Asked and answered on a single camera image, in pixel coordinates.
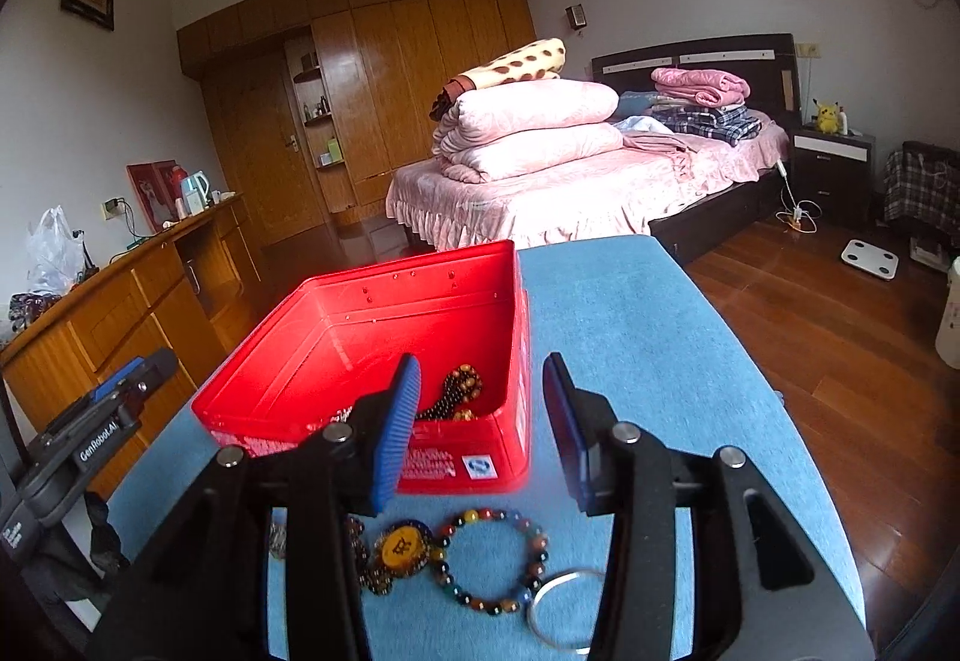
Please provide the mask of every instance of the wall sconce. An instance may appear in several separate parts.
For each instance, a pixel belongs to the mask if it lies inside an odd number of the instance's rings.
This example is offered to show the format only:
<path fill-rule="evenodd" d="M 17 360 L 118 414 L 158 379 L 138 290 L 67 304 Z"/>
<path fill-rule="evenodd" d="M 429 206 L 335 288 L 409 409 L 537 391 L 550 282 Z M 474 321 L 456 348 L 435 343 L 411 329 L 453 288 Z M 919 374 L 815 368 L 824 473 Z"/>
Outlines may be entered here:
<path fill-rule="evenodd" d="M 570 29 L 584 29 L 587 26 L 587 15 L 582 5 L 570 5 L 566 10 L 566 21 Z"/>

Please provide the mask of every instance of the screw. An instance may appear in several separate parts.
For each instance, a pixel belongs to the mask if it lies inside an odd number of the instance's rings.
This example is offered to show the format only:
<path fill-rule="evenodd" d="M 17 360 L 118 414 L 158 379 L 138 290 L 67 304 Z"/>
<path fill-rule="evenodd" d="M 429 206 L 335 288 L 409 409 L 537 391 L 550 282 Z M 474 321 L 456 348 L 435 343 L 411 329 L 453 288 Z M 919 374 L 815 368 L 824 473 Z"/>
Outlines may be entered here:
<path fill-rule="evenodd" d="M 246 453 L 242 447 L 238 447 L 238 445 L 235 444 L 227 445 L 227 447 L 218 451 L 217 463 L 223 466 L 224 469 L 232 469 L 244 459 L 245 455 Z"/>
<path fill-rule="evenodd" d="M 330 423 L 323 429 L 323 438 L 334 444 L 346 442 L 352 435 L 353 429 L 346 423 Z"/>
<path fill-rule="evenodd" d="M 643 433 L 638 426 L 632 423 L 616 423 L 610 431 L 614 439 L 624 444 L 636 444 Z"/>
<path fill-rule="evenodd" d="M 730 466 L 731 469 L 739 469 L 747 462 L 747 456 L 743 454 L 743 450 L 736 447 L 721 447 L 720 448 L 720 460 L 723 463 Z"/>

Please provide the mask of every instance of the wall socket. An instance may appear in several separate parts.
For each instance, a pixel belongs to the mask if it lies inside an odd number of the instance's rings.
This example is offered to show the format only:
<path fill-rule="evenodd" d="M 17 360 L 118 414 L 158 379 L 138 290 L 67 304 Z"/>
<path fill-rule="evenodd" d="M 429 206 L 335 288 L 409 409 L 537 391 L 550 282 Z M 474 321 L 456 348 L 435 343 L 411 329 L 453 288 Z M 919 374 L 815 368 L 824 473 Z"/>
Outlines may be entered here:
<path fill-rule="evenodd" d="M 820 44 L 819 43 L 798 43 L 797 56 L 800 59 L 819 59 Z"/>
<path fill-rule="evenodd" d="M 102 204 L 100 204 L 100 210 L 103 212 L 104 219 L 106 220 L 123 216 L 123 207 L 120 205 L 119 198 L 110 198 L 108 201 L 102 202 Z"/>

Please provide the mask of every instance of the silver bangle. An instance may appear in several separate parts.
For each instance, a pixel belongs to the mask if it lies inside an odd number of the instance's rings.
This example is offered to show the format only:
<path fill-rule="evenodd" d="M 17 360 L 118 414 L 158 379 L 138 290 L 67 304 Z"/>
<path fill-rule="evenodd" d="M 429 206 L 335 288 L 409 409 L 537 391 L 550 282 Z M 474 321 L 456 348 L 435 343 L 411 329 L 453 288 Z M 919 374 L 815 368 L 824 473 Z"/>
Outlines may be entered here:
<path fill-rule="evenodd" d="M 593 576 L 594 578 L 600 578 L 602 580 L 606 578 L 607 575 L 599 569 L 570 569 L 566 572 L 560 572 L 541 585 L 539 591 L 536 591 L 536 594 L 534 594 L 534 599 L 530 602 L 530 606 L 527 607 L 527 626 L 530 626 L 530 630 L 534 632 L 534 636 L 549 648 L 563 650 L 564 653 L 589 655 L 590 645 L 587 645 L 585 648 L 574 648 L 572 645 L 562 645 L 544 634 L 544 631 L 542 631 L 536 623 L 536 607 L 544 596 L 565 582 L 572 582 L 577 578 L 585 578 L 586 576 Z"/>

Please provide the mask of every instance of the yellow stuffed toy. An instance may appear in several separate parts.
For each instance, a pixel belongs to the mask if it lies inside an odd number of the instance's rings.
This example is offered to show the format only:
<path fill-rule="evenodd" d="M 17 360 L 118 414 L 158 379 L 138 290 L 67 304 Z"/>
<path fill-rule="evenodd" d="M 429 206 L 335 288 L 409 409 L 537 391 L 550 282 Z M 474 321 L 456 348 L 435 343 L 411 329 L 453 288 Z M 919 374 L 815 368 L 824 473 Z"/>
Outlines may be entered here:
<path fill-rule="evenodd" d="M 817 106 L 817 130 L 819 132 L 837 133 L 840 131 L 840 103 L 824 103 L 822 106 L 813 101 Z"/>

